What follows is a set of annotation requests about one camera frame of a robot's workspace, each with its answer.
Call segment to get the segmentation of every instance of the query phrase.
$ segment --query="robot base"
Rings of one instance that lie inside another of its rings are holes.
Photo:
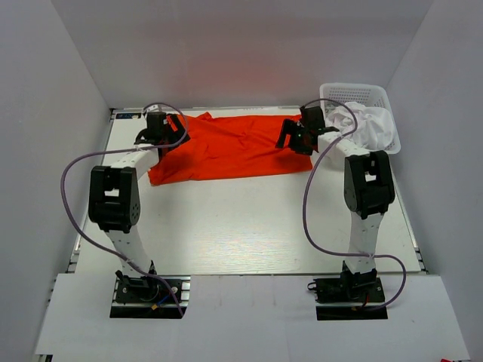
[[[189,301],[190,277],[163,277],[176,291],[176,297],[185,313]],[[112,298],[110,318],[147,318],[147,319],[181,319],[180,311],[171,297],[157,308],[152,308],[168,295],[168,291],[159,284],[156,293],[141,296],[123,280],[116,280]]]
[[[342,285],[340,278],[320,278],[314,279],[307,286],[307,289],[314,291],[317,295],[316,301],[320,304],[347,304],[363,305],[366,300],[369,303],[383,303],[386,300],[384,296],[383,285],[377,278],[375,283],[365,288],[365,293],[361,293],[358,298],[350,299],[346,288]]]

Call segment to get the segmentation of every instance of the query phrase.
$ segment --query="white laundry basket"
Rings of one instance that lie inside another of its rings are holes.
[[[389,104],[389,99],[384,88],[369,84],[325,83],[320,87],[320,97],[330,98],[341,103],[358,102],[367,107],[383,107],[387,109],[391,113],[392,123],[394,123],[395,136],[394,140],[384,151],[394,155],[401,150],[398,129],[395,126],[394,115],[392,114],[391,105]],[[321,108],[325,118],[327,116],[325,114],[325,102],[321,102]]]

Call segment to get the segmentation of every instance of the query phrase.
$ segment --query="black mounting plate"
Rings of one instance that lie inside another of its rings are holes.
[[[168,282],[170,287],[176,287],[178,289],[178,291],[176,292],[176,297],[178,298],[178,300],[181,299],[181,287],[184,280],[169,278],[165,280]],[[155,294],[151,294],[151,296],[142,296],[136,292],[136,290],[132,290],[127,284],[125,284],[123,280],[118,279],[118,286],[115,293],[115,301],[124,305],[146,302],[154,304],[156,302],[159,302],[169,293],[166,290],[165,285],[161,283],[159,283],[159,290],[157,291],[157,296],[155,296]]]
[[[376,279],[376,282],[367,287],[366,293],[362,293],[357,299],[349,299],[346,291],[343,289],[343,285],[340,283],[340,278],[319,278],[314,279],[309,286],[314,285],[314,287],[309,287],[317,295],[317,302],[321,304],[330,303],[364,303],[365,298],[368,296],[370,303],[383,303],[386,300],[384,296],[383,285],[380,282],[380,278]]]
[[[388,319],[386,308],[315,307],[317,321],[374,321]]]
[[[186,307],[181,307],[183,314],[186,313]],[[180,311],[176,306],[167,308],[157,308],[153,310],[151,307],[119,307],[111,306],[109,318],[118,319],[181,319]]]

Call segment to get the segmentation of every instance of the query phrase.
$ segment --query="laundry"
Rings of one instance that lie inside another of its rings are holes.
[[[188,117],[191,140],[166,154],[149,171],[152,185],[203,179],[231,179],[312,169],[309,156],[276,149],[282,122],[299,115]]]
[[[347,102],[346,106],[354,112],[358,122],[357,131],[347,138],[357,146],[370,151],[384,150],[392,143],[396,130],[391,113],[387,109],[366,107],[357,102]],[[327,126],[338,128],[341,133],[346,133],[354,128],[352,116],[342,106],[329,113],[325,123]]]

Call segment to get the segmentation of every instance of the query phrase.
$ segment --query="white platform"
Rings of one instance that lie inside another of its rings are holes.
[[[186,111],[199,115],[206,110]],[[214,116],[293,115],[297,108],[214,109]],[[132,146],[144,120],[115,120],[107,149]],[[120,155],[106,156],[111,164]],[[139,230],[144,246],[161,275],[321,274],[339,273],[342,259],[314,250],[302,228],[302,196],[308,173],[282,176],[189,181],[152,187],[140,180]],[[324,247],[347,251],[350,215],[343,200],[343,172],[323,163],[309,195],[309,229]],[[97,225],[85,231],[112,247]],[[385,215],[378,253],[392,253],[408,271],[418,272],[411,233],[396,197]],[[120,262],[82,243],[76,273],[113,275]],[[377,260],[380,272],[400,272],[386,259]]]
[[[36,349],[54,362],[464,360],[440,277],[410,276],[386,321],[317,321],[308,276],[196,276],[182,320],[109,319],[114,275],[59,275]],[[386,295],[399,276],[383,276]]]

